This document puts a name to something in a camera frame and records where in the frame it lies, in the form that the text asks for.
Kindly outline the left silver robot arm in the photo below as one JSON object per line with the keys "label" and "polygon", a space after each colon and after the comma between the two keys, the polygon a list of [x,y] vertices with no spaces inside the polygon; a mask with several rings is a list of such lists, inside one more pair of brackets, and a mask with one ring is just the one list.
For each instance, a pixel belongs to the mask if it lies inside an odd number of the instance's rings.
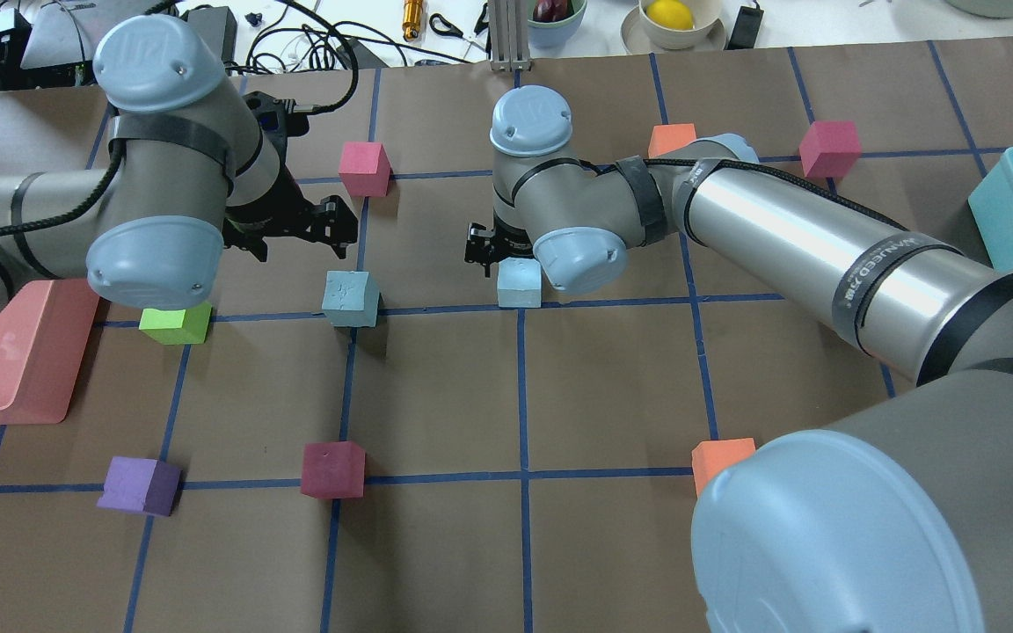
{"label": "left silver robot arm", "polygon": [[123,21],[93,72],[115,109],[107,167],[0,177],[0,313],[28,283],[77,278],[129,308],[191,309],[226,249],[266,261],[279,237],[346,257],[357,215],[342,197],[306,200],[284,135],[260,121],[292,108],[238,92],[184,20]]}

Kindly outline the orange block near arm base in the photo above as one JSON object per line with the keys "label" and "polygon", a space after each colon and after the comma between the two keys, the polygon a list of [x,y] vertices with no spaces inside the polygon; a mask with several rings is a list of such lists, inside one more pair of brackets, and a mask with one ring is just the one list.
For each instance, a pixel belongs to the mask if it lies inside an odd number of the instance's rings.
{"label": "orange block near arm base", "polygon": [[756,449],[755,440],[748,437],[700,441],[690,453],[696,496],[701,496],[712,478],[754,455]]}

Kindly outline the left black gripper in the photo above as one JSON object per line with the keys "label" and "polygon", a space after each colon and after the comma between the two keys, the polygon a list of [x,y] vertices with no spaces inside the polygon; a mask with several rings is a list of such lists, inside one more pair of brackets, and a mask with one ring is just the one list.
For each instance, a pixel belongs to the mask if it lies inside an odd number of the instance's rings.
{"label": "left black gripper", "polygon": [[359,220],[343,197],[332,195],[318,203],[307,200],[287,167],[287,142],[310,131],[310,117],[318,105],[301,105],[292,98],[250,92],[243,101],[256,121],[256,149],[242,153],[233,178],[222,221],[222,244],[268,260],[268,239],[292,237],[311,244],[325,244],[334,256],[346,259],[357,244]]}

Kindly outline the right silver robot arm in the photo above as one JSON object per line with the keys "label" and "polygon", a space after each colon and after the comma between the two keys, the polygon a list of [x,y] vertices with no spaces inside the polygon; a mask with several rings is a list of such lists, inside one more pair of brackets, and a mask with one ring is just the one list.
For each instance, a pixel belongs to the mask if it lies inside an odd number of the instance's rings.
{"label": "right silver robot arm", "polygon": [[696,466],[696,632],[1013,632],[1013,270],[760,164],[736,134],[588,164],[546,85],[489,125],[491,225],[465,257],[527,261],[554,291],[622,276],[683,236],[770,291],[707,306],[721,386],[796,370],[784,422]]}

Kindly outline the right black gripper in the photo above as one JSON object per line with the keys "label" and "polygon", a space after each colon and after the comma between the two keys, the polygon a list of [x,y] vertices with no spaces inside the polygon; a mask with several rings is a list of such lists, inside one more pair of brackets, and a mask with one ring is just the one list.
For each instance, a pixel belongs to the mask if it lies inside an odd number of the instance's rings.
{"label": "right black gripper", "polygon": [[501,220],[495,220],[493,228],[471,222],[463,246],[463,261],[490,269],[491,265],[503,263],[506,258],[534,259],[532,249],[534,245],[523,229],[512,227]]}

